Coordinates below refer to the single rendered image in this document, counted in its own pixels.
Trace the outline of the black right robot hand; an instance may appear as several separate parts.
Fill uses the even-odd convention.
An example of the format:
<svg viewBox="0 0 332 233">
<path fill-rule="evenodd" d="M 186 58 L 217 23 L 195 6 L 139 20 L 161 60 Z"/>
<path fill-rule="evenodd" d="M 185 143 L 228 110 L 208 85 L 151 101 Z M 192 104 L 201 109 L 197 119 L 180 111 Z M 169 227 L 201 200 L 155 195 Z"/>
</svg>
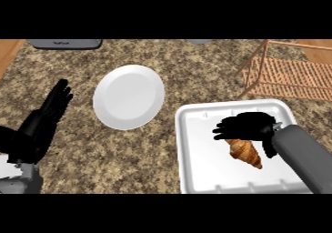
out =
<svg viewBox="0 0 332 233">
<path fill-rule="evenodd" d="M 272 158 L 278 151 L 272 145 L 275 136 L 273 125 L 276 118 L 264 112 L 244 112 L 236 116 L 229 116 L 217 123 L 213 130 L 214 139 L 241 139 L 263 142 L 264 154 Z"/>
</svg>

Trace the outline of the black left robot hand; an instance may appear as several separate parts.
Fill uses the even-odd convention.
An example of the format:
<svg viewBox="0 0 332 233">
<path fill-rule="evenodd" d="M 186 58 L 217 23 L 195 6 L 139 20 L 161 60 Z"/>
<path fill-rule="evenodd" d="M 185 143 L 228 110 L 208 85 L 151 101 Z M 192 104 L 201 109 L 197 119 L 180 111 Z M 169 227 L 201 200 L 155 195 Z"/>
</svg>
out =
<svg viewBox="0 0 332 233">
<path fill-rule="evenodd" d="M 57 125 L 73 98 L 67 79 L 61 79 L 39 109 L 33 110 L 17 130 L 0 126 L 0 152 L 11 164 L 36 164 L 54 141 Z"/>
</svg>

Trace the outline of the brown croissant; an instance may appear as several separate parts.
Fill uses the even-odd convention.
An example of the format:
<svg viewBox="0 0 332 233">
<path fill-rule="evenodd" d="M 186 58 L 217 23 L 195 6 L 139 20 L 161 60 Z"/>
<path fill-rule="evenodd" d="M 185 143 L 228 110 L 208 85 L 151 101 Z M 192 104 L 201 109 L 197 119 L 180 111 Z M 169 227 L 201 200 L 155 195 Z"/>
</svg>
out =
<svg viewBox="0 0 332 233">
<path fill-rule="evenodd" d="M 231 156 L 262 169 L 262 157 L 251 141 L 241 139 L 228 139 L 226 142 L 231 146 Z"/>
</svg>

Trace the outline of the white tray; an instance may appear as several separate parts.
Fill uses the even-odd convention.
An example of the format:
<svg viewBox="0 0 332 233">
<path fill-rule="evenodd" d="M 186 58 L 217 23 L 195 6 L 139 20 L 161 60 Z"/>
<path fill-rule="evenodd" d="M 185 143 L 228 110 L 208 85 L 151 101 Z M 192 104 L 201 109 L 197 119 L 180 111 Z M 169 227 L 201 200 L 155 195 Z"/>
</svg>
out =
<svg viewBox="0 0 332 233">
<path fill-rule="evenodd" d="M 175 114 L 180 191 L 185 194 L 309 194 L 301 178 L 281 157 L 262 157 L 262 168 L 231 156 L 231 146 L 213 130 L 226 117 L 264 112 L 287 127 L 297 123 L 275 98 L 191 104 Z"/>
</svg>

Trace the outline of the wooden tiered shelf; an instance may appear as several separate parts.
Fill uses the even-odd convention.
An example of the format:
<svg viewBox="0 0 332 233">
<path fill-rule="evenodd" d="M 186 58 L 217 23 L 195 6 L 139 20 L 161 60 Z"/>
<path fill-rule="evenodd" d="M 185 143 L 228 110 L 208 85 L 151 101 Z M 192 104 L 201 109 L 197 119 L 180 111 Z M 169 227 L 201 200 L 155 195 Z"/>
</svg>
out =
<svg viewBox="0 0 332 233">
<path fill-rule="evenodd" d="M 310 46 L 266 39 L 235 76 L 244 77 L 245 95 L 322 100 L 332 102 L 332 65 L 270 58 L 269 47 L 292 46 L 332 52 L 332 47 Z"/>
</svg>

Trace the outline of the white oval plate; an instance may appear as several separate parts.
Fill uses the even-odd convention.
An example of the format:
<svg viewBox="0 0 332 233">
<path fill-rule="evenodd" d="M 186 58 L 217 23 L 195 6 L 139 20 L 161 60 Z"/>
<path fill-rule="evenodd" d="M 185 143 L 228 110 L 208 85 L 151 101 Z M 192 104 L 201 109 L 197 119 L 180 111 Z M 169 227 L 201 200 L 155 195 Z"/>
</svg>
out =
<svg viewBox="0 0 332 233">
<path fill-rule="evenodd" d="M 166 97 L 158 73 L 147 66 L 120 66 L 101 79 L 93 94 L 93 109 L 105 126 L 130 130 L 157 116 Z"/>
</svg>

